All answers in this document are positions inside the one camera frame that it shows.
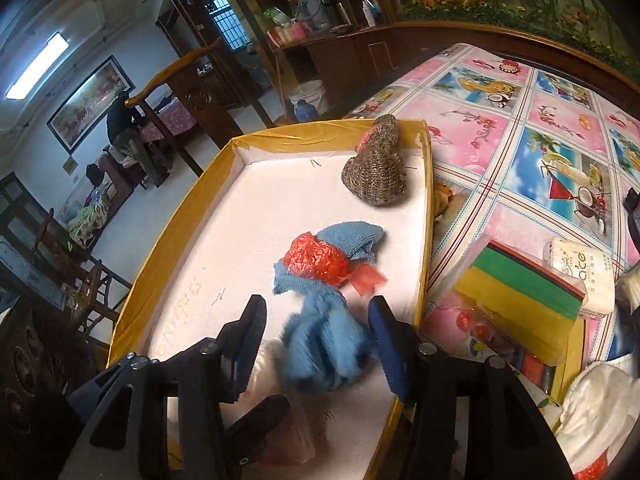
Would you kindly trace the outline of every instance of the table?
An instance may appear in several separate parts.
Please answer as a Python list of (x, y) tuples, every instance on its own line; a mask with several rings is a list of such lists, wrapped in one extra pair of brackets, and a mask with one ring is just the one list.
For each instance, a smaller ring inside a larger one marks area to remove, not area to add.
[[(171, 99), (169, 104), (160, 108), (158, 116), (174, 136), (188, 132), (198, 124), (187, 108), (185, 108), (180, 100), (175, 96)], [(147, 123), (140, 130), (140, 140), (145, 144), (153, 142), (154, 140), (162, 139), (164, 139), (164, 137), (160, 133), (160, 130), (158, 130), (152, 122)]]
[[(443, 320), (434, 318), (446, 275), (481, 235), (539, 258), (561, 236), (612, 254), (616, 276), (639, 259), (622, 200), (631, 187), (640, 189), (640, 121), (597, 89), (521, 60), (508, 73), (503, 61), (455, 44), (395, 72), (347, 114), (391, 113), (429, 125), (436, 186), (451, 199), (434, 227), (428, 333), (442, 330)], [(569, 164), (562, 172), (541, 171), (545, 152), (558, 152)], [(616, 313), (589, 324), (589, 362), (628, 351)], [(447, 337), (463, 344), (455, 330)]]

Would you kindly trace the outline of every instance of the person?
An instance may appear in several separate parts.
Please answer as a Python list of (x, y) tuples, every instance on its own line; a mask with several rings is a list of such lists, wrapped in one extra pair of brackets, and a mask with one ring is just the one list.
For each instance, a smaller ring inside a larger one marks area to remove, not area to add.
[(104, 181), (104, 171), (98, 168), (97, 164), (89, 164), (86, 167), (86, 177), (94, 187), (100, 187)]
[(140, 112), (135, 108), (127, 108), (125, 101), (129, 98), (128, 92), (119, 92), (107, 113), (107, 136), (109, 142), (124, 155), (129, 155), (142, 166), (149, 180), (156, 187), (166, 180), (167, 175), (158, 176), (158, 170), (138, 135), (137, 128), (144, 125)]

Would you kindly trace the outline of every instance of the blue cloth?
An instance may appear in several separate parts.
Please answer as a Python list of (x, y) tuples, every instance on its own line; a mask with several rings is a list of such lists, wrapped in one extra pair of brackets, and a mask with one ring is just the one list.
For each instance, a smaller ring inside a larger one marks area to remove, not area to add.
[[(377, 225), (343, 222), (323, 229), (316, 237), (342, 250), (350, 260), (374, 262), (373, 245), (383, 234)], [(282, 333), (284, 380), (308, 393), (352, 383), (372, 351), (369, 329), (351, 315), (334, 286), (295, 276), (282, 260), (273, 267), (274, 294), (293, 290), (305, 297), (302, 312), (289, 317)]]
[(350, 260), (376, 261), (375, 245), (384, 235), (382, 227), (366, 222), (342, 222), (318, 231), (316, 238), (340, 249)]

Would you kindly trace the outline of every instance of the clothes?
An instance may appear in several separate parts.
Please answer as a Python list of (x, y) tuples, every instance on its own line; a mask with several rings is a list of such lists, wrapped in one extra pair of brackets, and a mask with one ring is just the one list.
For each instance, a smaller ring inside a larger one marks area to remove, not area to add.
[(556, 439), (575, 474), (603, 453), (617, 455), (640, 413), (640, 380), (595, 362), (574, 381), (562, 404)]
[[(343, 222), (316, 235), (340, 249), (350, 260), (375, 261), (373, 245), (382, 227), (366, 222)], [(273, 293), (293, 290), (304, 296), (302, 311), (289, 317), (283, 333), (283, 379), (307, 393), (322, 393), (353, 383), (372, 350), (372, 336), (347, 309), (340, 291), (321, 280), (301, 278), (274, 264)]]
[(353, 383), (372, 350), (370, 331), (348, 311), (344, 296), (331, 285), (313, 282), (300, 314), (282, 332), (286, 350), (284, 380), (319, 394)]
[(112, 142), (113, 145), (124, 155), (129, 155), (136, 159), (140, 166), (142, 166), (142, 169), (145, 170), (145, 173), (148, 174), (149, 180), (152, 184), (158, 183), (158, 172), (156, 171), (156, 167), (151, 161), (151, 158), (146, 152), (142, 142), (140, 142), (138, 133), (135, 130), (132, 128), (123, 130), (113, 139)]
[(138, 109), (125, 106), (127, 98), (125, 93), (119, 94), (107, 114), (107, 137), (114, 146), (116, 146), (116, 137), (124, 130), (144, 126), (144, 120)]
[(83, 207), (75, 218), (69, 221), (70, 238), (86, 248), (94, 237), (95, 231), (103, 228), (109, 218), (109, 199), (102, 193), (94, 205)]

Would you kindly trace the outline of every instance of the glass cabinet door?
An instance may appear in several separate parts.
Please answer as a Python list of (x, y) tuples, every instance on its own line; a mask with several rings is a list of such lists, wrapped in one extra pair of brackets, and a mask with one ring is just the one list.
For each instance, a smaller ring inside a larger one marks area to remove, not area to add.
[(395, 0), (404, 20), (514, 28), (574, 47), (640, 84), (640, 64), (599, 0)]

